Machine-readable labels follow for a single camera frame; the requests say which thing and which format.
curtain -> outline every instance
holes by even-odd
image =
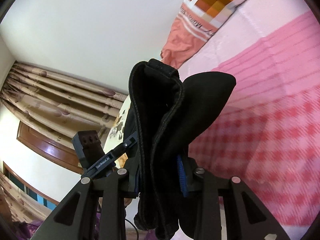
[[[126,95],[41,68],[15,63],[1,102],[23,123],[73,149],[78,131],[96,130],[104,146]]]

plaid pillow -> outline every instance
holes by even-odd
[[[179,68],[196,54],[245,0],[184,0],[174,20],[162,62]]]

black fabric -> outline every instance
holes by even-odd
[[[129,79],[131,108],[124,139],[138,131],[138,144],[127,152],[140,154],[140,200],[134,218],[141,230],[156,229],[158,239],[171,239],[179,229],[193,237],[196,198],[184,198],[177,155],[218,117],[236,85],[233,76],[200,73],[183,83],[178,71],[155,59],[140,62]]]

pink striped fabric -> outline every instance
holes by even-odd
[[[237,85],[189,155],[217,176],[240,176],[282,225],[309,226],[320,210],[320,26],[314,15],[303,14],[213,71],[234,75]]]

screw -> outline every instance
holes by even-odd
[[[82,184],[88,184],[89,182],[90,182],[90,178],[88,178],[88,177],[84,177],[81,179]]]
[[[121,168],[121,169],[119,169],[117,172],[118,172],[119,175],[124,175],[124,174],[127,173],[127,170],[124,169],[124,168]]]
[[[198,167],[198,168],[195,169],[195,172],[197,174],[204,174],[204,168]]]
[[[231,180],[233,183],[240,183],[241,182],[241,179],[239,177],[232,177]]]

